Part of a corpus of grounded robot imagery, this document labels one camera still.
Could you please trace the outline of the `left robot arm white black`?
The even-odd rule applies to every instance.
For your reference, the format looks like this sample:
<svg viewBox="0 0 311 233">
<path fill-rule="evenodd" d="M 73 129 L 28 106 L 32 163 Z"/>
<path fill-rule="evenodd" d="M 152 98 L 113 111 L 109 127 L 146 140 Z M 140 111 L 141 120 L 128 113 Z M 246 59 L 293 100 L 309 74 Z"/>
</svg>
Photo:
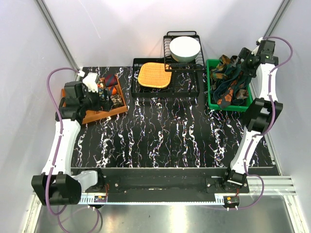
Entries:
<svg viewBox="0 0 311 233">
<path fill-rule="evenodd" d="M 78 204 L 83 192 L 100 192 L 105 187 L 99 169 L 87 169 L 72 176 L 74 145 L 86 113 L 100 110 L 102 101 L 95 81 L 74 81 L 64 86 L 64 97 L 56 106 L 55 136 L 48 160 L 40 175 L 34 175 L 32 188 L 44 206 Z"/>
</svg>

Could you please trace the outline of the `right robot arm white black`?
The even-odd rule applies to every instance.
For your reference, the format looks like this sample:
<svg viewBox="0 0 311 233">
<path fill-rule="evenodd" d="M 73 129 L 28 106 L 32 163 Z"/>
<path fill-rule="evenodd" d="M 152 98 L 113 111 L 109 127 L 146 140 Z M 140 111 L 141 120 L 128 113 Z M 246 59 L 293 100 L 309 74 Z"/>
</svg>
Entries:
<svg viewBox="0 0 311 233">
<path fill-rule="evenodd" d="M 278 58 L 274 51 L 275 42 L 261 38 L 253 51 L 244 48 L 239 54 L 239 59 L 243 59 L 242 70 L 258 80 L 259 97 L 253 100 L 244 114 L 241 144 L 220 181 L 225 192 L 243 188 L 257 144 L 270 131 L 283 109 L 283 104 L 276 96 Z"/>
</svg>

